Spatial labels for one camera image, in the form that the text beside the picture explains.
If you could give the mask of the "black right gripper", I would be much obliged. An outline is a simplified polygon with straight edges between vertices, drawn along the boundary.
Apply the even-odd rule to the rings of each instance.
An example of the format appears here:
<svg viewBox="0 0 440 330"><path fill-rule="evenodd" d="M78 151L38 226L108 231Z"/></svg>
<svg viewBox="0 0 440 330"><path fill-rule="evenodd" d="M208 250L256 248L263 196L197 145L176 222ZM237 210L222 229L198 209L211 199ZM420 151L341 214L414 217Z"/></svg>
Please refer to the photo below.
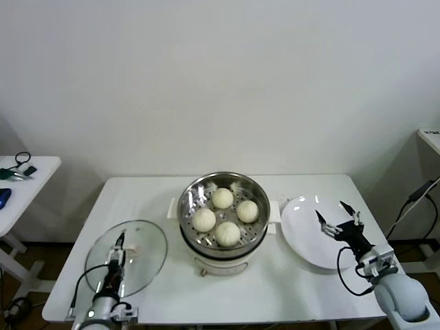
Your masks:
<svg viewBox="0 0 440 330"><path fill-rule="evenodd" d="M335 226L328 223L319 211L315 210L321 231L336 241L347 243L354 256L364 256L373 249L374 245L363 235L364 224L361 221L360 211L354 210L352 206L343 201L340 201L340 205L351 216L353 221L347 221Z"/></svg>

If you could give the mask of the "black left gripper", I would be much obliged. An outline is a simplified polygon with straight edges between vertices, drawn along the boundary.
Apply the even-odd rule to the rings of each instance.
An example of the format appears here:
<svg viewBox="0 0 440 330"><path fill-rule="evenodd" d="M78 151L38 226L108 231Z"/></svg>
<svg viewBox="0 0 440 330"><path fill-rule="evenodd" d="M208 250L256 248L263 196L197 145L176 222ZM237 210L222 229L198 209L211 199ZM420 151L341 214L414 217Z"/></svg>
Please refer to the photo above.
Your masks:
<svg viewBox="0 0 440 330"><path fill-rule="evenodd" d="M123 279L123 266L126 260L126 252L123 247L124 239L125 231L123 230L109 253L108 272L102 286L102 295L115 300L120 299L119 289Z"/></svg>

